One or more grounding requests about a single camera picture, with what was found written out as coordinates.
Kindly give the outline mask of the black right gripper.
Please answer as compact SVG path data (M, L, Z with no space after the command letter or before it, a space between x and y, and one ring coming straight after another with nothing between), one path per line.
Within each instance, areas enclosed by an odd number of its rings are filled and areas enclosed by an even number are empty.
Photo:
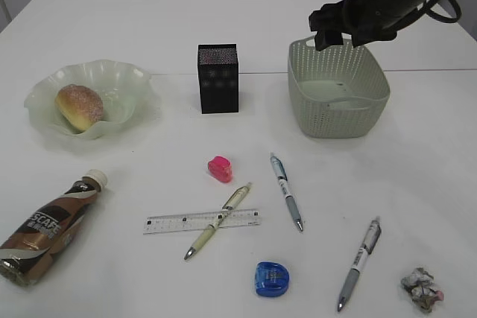
M417 10L421 0L342 0L328 3L309 16L315 50L343 45L342 33L352 36L354 48L397 37L400 22Z

